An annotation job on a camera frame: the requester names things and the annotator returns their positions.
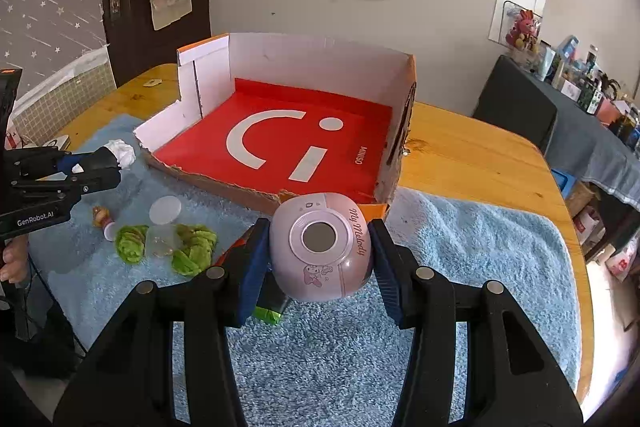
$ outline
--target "wooden table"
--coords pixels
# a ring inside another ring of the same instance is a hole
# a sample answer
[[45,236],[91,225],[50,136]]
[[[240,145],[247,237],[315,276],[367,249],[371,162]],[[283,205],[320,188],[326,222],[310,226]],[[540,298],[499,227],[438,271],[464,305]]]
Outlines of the wooden table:
[[[161,78],[162,84],[143,87]],[[158,66],[108,94],[60,134],[73,150],[117,115],[143,120],[178,98],[175,65]],[[548,217],[560,230],[574,266],[582,326],[578,399],[589,390],[593,369],[593,309],[582,250],[553,176],[530,142],[497,127],[437,107],[416,103],[402,162],[400,184],[447,198],[479,201]]]

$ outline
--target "white tissue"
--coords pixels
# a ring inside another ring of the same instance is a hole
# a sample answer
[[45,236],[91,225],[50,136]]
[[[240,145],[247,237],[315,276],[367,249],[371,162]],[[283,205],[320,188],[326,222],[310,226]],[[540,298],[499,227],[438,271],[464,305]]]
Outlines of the white tissue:
[[132,163],[136,161],[136,153],[133,147],[124,143],[122,140],[110,140],[105,147],[116,156],[121,169],[129,168]]

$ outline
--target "blue container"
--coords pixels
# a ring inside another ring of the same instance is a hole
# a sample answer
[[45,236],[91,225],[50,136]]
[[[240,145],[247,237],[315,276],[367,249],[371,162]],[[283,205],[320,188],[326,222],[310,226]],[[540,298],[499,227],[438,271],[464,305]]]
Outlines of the blue container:
[[556,183],[558,184],[558,188],[560,188],[562,197],[564,199],[568,198],[571,193],[571,189],[574,188],[575,178],[571,174],[557,171],[555,169],[551,169],[551,174],[553,174]]

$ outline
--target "small figurine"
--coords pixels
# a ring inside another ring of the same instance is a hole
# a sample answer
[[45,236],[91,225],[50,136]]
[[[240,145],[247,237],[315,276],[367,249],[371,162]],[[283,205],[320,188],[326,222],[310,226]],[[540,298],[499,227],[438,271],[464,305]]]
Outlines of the small figurine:
[[538,34],[538,24],[532,10],[520,10],[520,15],[513,23],[513,28],[505,36],[507,44],[519,50],[524,49],[530,36]]
[[104,238],[107,241],[114,241],[116,238],[116,229],[115,223],[113,219],[111,219],[111,214],[109,213],[109,209],[105,206],[94,206],[93,209],[94,214],[94,227],[102,229],[102,233],[104,234]]

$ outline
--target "black device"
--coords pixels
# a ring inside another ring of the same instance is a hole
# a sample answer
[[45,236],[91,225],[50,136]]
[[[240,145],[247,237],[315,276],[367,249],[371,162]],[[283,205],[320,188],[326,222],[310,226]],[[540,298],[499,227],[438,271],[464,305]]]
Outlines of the black device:
[[[69,383],[54,425],[186,425],[174,414],[172,331],[180,321],[191,425],[244,427],[225,328],[242,327],[254,309],[268,265],[269,225],[258,219],[246,244],[190,282],[139,283]],[[564,374],[501,283],[449,282],[395,245],[382,220],[373,220],[369,232],[387,314],[399,328],[415,328],[393,427],[448,424],[460,321],[468,324],[466,407],[453,425],[582,425]]]
[[[0,134],[9,115],[22,70],[0,71]],[[83,172],[74,173],[79,165]],[[64,172],[65,180],[42,180]],[[0,147],[0,241],[44,229],[70,219],[82,195],[115,188],[120,183],[116,157],[105,147],[93,153],[71,154],[57,147],[4,150]]]

